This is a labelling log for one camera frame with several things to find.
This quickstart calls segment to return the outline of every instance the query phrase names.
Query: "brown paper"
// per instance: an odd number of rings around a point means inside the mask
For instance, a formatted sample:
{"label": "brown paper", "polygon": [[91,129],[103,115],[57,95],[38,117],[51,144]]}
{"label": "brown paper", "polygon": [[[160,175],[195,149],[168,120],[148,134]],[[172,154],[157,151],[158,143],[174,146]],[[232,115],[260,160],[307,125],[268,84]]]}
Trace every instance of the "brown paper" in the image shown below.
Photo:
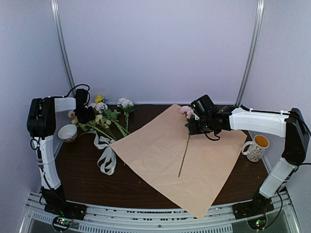
{"label": "brown paper", "polygon": [[171,106],[111,147],[149,185],[202,219],[228,179],[246,135],[222,131],[219,141],[203,134],[190,136],[178,177],[188,139],[187,121],[179,110],[180,106]]}

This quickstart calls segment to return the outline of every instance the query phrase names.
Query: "metal pole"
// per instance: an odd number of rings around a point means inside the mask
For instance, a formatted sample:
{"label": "metal pole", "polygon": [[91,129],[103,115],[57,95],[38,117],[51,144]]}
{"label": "metal pole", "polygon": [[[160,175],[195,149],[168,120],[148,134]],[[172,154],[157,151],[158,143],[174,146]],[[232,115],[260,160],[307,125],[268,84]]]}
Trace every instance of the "metal pole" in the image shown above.
{"label": "metal pole", "polygon": [[253,29],[253,36],[252,36],[251,46],[249,49],[249,54],[248,54],[248,58],[247,58],[247,62],[246,62],[245,70],[244,70],[243,80],[242,80],[239,95],[236,101],[237,106],[240,106],[241,104],[241,101],[242,101],[242,98],[243,98],[243,95],[246,89],[246,85],[247,85],[247,82],[248,82],[248,79],[251,73],[251,69],[252,69],[252,65],[253,65],[253,61],[255,57],[255,50],[258,44],[259,35],[261,31],[263,12],[264,12],[264,0],[258,0],[257,12],[255,16],[255,24],[254,24],[254,29]]}
{"label": "metal pole", "polygon": [[65,73],[67,76],[69,86],[72,89],[75,87],[75,84],[74,84],[72,72],[71,72],[70,65],[69,65],[68,55],[67,55],[67,51],[65,47],[62,24],[61,24],[60,15],[59,15],[59,9],[58,9],[58,0],[51,0],[51,3],[52,3],[53,17],[54,17],[55,26],[56,26],[57,35],[58,35],[59,47],[60,47],[60,51],[62,55],[62,61],[64,64],[64,69],[65,69]]}

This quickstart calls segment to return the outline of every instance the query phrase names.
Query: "white rose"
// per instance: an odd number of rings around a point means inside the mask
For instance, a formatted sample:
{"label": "white rose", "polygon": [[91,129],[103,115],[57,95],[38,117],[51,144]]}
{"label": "white rose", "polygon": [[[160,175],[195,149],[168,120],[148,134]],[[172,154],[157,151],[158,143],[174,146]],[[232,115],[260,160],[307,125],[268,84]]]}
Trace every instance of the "white rose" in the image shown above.
{"label": "white rose", "polygon": [[121,107],[123,101],[125,101],[125,100],[126,100],[126,98],[120,98],[120,99],[118,99],[117,106],[118,106],[118,107]]}
{"label": "white rose", "polygon": [[131,100],[126,99],[125,101],[122,102],[122,107],[126,108],[128,106],[134,106],[134,104]]}

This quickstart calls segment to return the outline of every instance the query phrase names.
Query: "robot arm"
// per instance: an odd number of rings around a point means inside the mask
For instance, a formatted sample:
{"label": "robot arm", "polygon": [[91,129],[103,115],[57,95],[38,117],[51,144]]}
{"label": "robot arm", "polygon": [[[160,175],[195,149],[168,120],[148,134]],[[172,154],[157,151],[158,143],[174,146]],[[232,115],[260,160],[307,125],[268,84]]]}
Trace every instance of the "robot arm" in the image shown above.
{"label": "robot arm", "polygon": [[267,205],[271,197],[306,158],[310,136],[302,123],[300,110],[293,108],[290,112],[267,112],[236,106],[226,106],[218,110],[207,95],[195,100],[191,105],[198,118],[189,122],[190,134],[204,133],[207,136],[213,132],[217,136],[221,130],[248,130],[285,138],[285,149],[281,159],[254,195],[253,201],[248,206],[242,204],[242,208],[236,204],[235,215],[236,218],[242,218],[261,214],[263,209],[269,209]]}
{"label": "robot arm", "polygon": [[64,189],[57,175],[53,153],[55,114],[75,110],[81,123],[94,119],[95,115],[92,108],[86,108],[88,91],[78,89],[74,98],[68,97],[69,93],[61,97],[33,99],[28,114],[27,129],[32,137],[31,147],[37,154],[42,196],[47,203],[45,211],[83,220],[86,206],[66,201]]}

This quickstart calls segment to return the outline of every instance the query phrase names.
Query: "white mug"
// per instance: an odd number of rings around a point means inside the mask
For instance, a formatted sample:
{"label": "white mug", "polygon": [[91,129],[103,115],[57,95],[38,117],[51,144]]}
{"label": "white mug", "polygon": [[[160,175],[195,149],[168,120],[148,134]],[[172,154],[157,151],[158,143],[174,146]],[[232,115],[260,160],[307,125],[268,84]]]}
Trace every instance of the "white mug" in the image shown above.
{"label": "white mug", "polygon": [[269,145],[269,140],[265,136],[256,135],[253,141],[246,142],[243,145],[242,154],[246,155],[249,161],[258,162]]}

